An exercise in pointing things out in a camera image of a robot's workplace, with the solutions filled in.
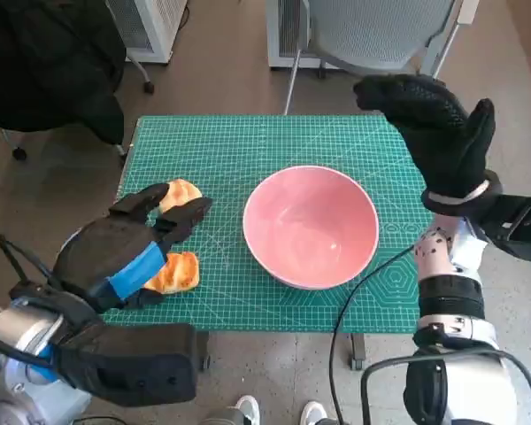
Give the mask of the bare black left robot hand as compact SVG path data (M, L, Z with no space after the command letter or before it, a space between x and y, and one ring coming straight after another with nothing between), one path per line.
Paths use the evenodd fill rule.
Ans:
M190 237L211 206L182 179L127 194L64 243L53 274L97 313L158 305L197 286L196 255L171 249Z

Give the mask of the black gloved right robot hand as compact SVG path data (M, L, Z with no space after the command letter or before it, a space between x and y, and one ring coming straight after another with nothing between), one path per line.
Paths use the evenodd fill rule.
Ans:
M427 75L370 75L354 85L363 111L381 112L403 137L430 192L462 199L486 180L495 106L467 112L446 85Z

